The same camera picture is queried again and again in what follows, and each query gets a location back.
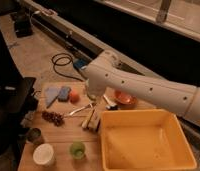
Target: green cup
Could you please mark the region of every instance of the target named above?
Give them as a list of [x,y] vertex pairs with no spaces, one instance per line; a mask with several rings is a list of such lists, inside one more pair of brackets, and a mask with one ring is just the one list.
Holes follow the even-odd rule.
[[70,146],[70,154],[74,159],[82,159],[85,156],[85,145],[82,142],[73,142]]

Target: dark cup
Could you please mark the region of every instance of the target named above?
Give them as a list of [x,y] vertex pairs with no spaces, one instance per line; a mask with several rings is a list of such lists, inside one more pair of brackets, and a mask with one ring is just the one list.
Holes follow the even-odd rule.
[[34,145],[40,145],[44,143],[44,139],[39,128],[31,128],[28,131],[26,138],[29,142],[33,143]]

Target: orange ball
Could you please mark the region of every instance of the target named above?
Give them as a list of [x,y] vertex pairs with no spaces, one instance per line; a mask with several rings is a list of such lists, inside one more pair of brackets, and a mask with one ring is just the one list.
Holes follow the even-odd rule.
[[80,100],[79,93],[75,90],[71,90],[69,93],[69,100],[71,103],[76,103]]

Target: blue object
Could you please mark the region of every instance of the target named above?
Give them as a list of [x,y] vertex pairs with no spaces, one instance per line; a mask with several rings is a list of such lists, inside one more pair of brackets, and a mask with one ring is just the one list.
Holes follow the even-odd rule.
[[58,101],[60,102],[66,102],[68,101],[68,95],[69,92],[71,91],[71,88],[68,86],[63,86],[59,92],[59,95],[57,97]]

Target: orange object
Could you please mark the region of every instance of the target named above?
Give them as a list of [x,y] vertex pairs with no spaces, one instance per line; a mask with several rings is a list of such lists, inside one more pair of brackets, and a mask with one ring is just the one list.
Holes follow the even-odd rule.
[[101,115],[104,171],[187,170],[197,164],[177,117],[165,110]]
[[121,104],[134,104],[137,101],[135,97],[119,90],[114,91],[114,96],[115,100]]
[[76,103],[80,100],[79,93],[75,90],[71,90],[69,93],[69,100],[71,103]]

